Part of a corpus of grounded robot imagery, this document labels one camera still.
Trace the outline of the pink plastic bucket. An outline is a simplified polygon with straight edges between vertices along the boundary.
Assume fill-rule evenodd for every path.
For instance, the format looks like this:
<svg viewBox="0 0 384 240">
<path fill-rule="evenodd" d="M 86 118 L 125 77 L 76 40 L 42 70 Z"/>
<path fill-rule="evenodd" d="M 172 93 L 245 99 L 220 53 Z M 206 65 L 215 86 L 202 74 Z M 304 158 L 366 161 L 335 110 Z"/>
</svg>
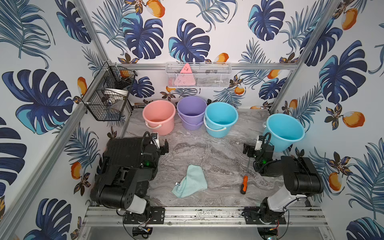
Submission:
<svg viewBox="0 0 384 240">
<path fill-rule="evenodd" d="M 149 103 L 143 110 L 146 126 L 160 136 L 170 134 L 175 126 L 176 107 L 165 100 Z"/>
</svg>

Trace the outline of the mint green microfiber cloth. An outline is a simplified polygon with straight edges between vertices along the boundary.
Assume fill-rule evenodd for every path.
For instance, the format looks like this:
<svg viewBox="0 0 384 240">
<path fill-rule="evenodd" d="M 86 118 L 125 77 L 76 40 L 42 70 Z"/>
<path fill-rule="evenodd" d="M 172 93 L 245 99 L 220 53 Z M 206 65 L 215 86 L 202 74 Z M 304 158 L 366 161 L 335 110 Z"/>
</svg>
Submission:
<svg viewBox="0 0 384 240">
<path fill-rule="evenodd" d="M 208 184 L 202 167 L 189 165 L 187 175 L 180 183 L 177 183 L 172 190 L 172 193 L 177 198 L 185 198 L 193 195 L 196 192 L 206 190 Z"/>
</svg>

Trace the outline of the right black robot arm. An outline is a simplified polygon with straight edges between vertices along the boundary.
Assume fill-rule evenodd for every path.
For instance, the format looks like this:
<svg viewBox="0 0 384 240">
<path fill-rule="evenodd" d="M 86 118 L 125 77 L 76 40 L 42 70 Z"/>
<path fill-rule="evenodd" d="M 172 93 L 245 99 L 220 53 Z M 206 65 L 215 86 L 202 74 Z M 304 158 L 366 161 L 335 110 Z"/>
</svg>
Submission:
<svg viewBox="0 0 384 240">
<path fill-rule="evenodd" d="M 243 153 L 254 160 L 255 172 L 263 177 L 283 177 L 284 185 L 272 196 L 266 197 L 258 207 L 245 207 L 242 216 L 247 225 L 285 224 L 288 207 L 295 202 L 321 194 L 324 184 L 309 158 L 282 156 L 273 160 L 274 147 L 262 144 L 259 149 L 244 144 Z"/>
</svg>

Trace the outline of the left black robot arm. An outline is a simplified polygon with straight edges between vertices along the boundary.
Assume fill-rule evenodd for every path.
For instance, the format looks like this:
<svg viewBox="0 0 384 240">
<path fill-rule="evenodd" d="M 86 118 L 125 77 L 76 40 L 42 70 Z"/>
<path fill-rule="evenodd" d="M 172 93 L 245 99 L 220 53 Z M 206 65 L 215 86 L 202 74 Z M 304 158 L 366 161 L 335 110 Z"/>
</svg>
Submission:
<svg viewBox="0 0 384 240">
<path fill-rule="evenodd" d="M 98 205 L 144 215 L 145 199 L 158 172 L 159 160 L 169 153 L 169 143 L 153 137 L 111 139 L 97 170 L 91 200 Z"/>
</svg>

